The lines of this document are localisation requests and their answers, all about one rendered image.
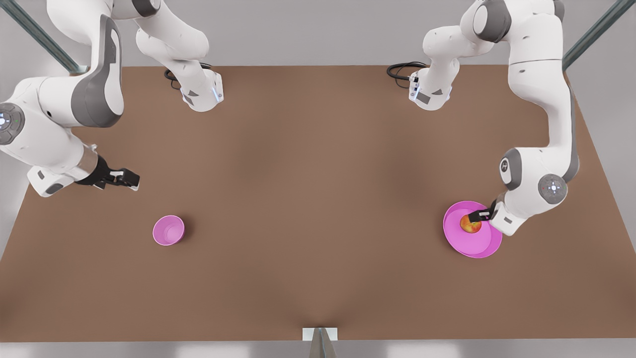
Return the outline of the pink plate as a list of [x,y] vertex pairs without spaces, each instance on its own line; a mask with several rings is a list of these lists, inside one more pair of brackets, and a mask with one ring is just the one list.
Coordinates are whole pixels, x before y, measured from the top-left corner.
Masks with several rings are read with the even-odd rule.
[[447,209],[443,218],[443,232],[447,242],[457,252],[468,258],[487,258],[499,249],[502,233],[488,221],[481,221],[481,227],[474,233],[461,228],[463,216],[486,209],[486,206],[474,201],[460,201]]

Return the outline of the pink bowl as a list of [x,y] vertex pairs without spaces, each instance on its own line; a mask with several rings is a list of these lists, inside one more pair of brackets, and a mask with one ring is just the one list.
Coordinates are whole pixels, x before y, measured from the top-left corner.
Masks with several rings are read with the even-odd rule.
[[160,218],[152,229],[153,240],[161,246],[171,246],[182,240],[185,225],[181,217],[167,215]]

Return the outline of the silver frame post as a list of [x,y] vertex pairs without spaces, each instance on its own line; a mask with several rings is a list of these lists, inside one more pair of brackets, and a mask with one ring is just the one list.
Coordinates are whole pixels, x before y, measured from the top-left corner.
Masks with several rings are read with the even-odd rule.
[[88,66],[80,66],[15,0],[0,0],[0,8],[18,23],[57,63],[71,75],[81,75]]
[[302,328],[302,340],[310,341],[309,358],[337,358],[332,342],[338,340],[337,328]]
[[566,71],[597,41],[623,14],[636,4],[636,0],[616,0],[598,20],[574,43],[562,59],[562,70]]

